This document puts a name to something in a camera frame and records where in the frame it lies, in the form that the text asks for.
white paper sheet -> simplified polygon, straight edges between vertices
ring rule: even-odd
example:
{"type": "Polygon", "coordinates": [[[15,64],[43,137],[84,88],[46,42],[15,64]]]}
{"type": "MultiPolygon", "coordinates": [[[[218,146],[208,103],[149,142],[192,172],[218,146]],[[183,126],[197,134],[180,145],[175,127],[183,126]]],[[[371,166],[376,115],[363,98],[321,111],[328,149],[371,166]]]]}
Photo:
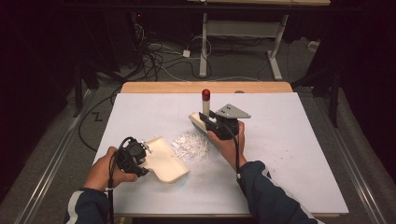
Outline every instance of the white paper sheet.
{"type": "MultiPolygon", "coordinates": [[[[201,93],[119,94],[95,160],[127,136],[167,144],[196,132],[188,116],[202,110],[201,93]]],[[[347,206],[296,93],[212,93],[211,109],[232,104],[248,112],[245,155],[263,161],[273,180],[311,213],[345,214],[347,206]]],[[[190,172],[173,184],[148,174],[114,191],[116,214],[240,215],[248,205],[231,166],[211,146],[206,160],[186,161],[190,172]]]]}

table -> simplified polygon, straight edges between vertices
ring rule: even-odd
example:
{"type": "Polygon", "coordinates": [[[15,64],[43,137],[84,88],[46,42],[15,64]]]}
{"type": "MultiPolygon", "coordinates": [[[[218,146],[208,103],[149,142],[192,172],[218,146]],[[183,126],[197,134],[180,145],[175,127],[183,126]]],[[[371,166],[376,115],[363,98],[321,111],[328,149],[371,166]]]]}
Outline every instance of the table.
{"type": "MultiPolygon", "coordinates": [[[[328,6],[330,0],[206,0],[205,4],[225,3],[225,4],[259,4],[259,5],[287,5],[287,6],[328,6]]],[[[206,77],[206,64],[208,53],[206,43],[208,35],[231,35],[231,36],[253,36],[253,37],[274,37],[274,47],[267,51],[269,63],[271,65],[275,80],[282,80],[279,66],[276,61],[277,50],[282,40],[283,32],[286,28],[289,15],[283,15],[280,22],[257,22],[257,21],[211,21],[204,13],[202,31],[202,50],[200,61],[200,77],[206,77]]]]}
{"type": "MultiPolygon", "coordinates": [[[[188,115],[202,109],[199,99],[204,88],[212,92],[213,108],[231,103],[247,108],[252,115],[252,119],[244,120],[248,160],[264,161],[273,180],[294,194],[314,216],[348,212],[300,99],[284,82],[125,83],[95,160],[126,135],[145,140],[163,136],[171,145],[180,134],[193,132],[188,115]]],[[[135,183],[121,184],[114,190],[116,216],[249,216],[233,169],[213,147],[208,158],[186,161],[189,174],[174,184],[162,184],[152,173],[135,183]]]]}

wooden table edge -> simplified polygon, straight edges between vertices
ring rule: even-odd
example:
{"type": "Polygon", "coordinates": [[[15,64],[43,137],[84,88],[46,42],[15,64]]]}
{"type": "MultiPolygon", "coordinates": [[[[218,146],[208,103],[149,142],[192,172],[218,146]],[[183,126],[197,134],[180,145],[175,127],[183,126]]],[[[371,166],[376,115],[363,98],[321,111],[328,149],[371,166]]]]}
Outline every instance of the wooden table edge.
{"type": "Polygon", "coordinates": [[[126,82],[121,93],[272,93],[293,92],[288,82],[126,82]]]}

wooden board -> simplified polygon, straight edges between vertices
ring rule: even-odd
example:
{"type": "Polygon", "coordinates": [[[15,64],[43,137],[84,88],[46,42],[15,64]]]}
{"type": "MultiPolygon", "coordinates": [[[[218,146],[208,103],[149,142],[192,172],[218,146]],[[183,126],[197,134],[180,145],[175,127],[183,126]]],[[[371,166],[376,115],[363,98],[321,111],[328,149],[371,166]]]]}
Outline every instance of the wooden board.
{"type": "Polygon", "coordinates": [[[147,153],[146,162],[141,166],[152,171],[161,182],[170,184],[189,172],[189,168],[176,156],[162,137],[147,142],[151,153],[147,153]]]}
{"type": "Polygon", "coordinates": [[[121,93],[198,93],[203,89],[212,93],[293,92],[287,82],[126,82],[121,93]]]}

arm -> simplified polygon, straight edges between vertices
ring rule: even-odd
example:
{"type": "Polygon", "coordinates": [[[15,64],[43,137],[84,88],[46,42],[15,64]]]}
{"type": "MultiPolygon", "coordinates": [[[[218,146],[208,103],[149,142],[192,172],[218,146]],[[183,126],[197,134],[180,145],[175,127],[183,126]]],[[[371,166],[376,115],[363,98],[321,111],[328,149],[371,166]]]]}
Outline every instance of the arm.
{"type": "MultiPolygon", "coordinates": [[[[208,135],[224,159],[236,170],[233,140],[221,141],[213,132],[208,132],[208,135]]],[[[246,160],[245,124],[242,121],[239,121],[239,134],[236,137],[239,142],[241,183],[250,214],[260,223],[318,223],[289,193],[272,182],[264,163],[246,160]]]]}
{"type": "MultiPolygon", "coordinates": [[[[91,168],[81,190],[73,193],[67,207],[64,223],[107,223],[109,201],[104,194],[109,179],[109,164],[117,149],[110,147],[107,154],[91,168]]],[[[125,174],[116,165],[113,186],[121,182],[134,182],[135,174],[125,174]]]]}

